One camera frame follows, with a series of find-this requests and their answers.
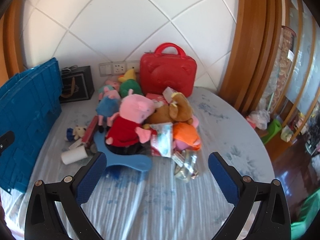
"red plush shirt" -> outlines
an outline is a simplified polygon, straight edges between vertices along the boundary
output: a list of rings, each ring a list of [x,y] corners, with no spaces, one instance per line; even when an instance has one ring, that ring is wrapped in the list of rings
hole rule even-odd
[[[141,127],[141,124],[118,116],[106,135],[106,139],[112,137],[113,143],[111,145],[117,147],[134,145],[139,142],[139,136],[135,132],[136,127]]]

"white paper roll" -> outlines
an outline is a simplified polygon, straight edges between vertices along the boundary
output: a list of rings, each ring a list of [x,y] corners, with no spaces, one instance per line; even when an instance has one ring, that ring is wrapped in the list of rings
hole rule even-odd
[[[61,159],[64,164],[74,163],[87,157],[88,155],[83,145],[61,154]]]

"silver bolt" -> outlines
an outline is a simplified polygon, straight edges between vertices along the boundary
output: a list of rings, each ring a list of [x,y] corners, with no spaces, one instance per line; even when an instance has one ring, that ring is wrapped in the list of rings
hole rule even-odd
[[[280,181],[277,180],[277,179],[273,180],[273,184],[275,184],[276,186],[280,186],[281,185]]]
[[[63,181],[68,183],[68,182],[72,181],[72,177],[71,176],[66,176]]]
[[[242,179],[244,182],[251,182],[251,178],[249,176],[243,176]]]
[[[40,186],[42,184],[42,180],[37,180],[36,181],[36,183],[35,183],[35,185],[38,187],[38,186]]]

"black box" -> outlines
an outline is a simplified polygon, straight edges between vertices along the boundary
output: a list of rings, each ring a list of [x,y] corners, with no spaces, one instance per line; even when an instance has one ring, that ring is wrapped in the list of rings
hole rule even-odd
[[[90,66],[78,67],[71,72],[62,73],[62,95],[60,103],[89,100],[94,93]]]

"red suitcase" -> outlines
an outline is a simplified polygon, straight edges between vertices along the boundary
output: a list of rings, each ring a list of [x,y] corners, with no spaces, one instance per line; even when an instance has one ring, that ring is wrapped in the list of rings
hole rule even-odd
[[[163,54],[168,47],[177,49],[178,54]],[[186,56],[182,48],[173,43],[163,43],[154,53],[146,53],[140,61],[140,85],[143,94],[162,95],[167,88],[189,97],[196,78],[196,61]]]

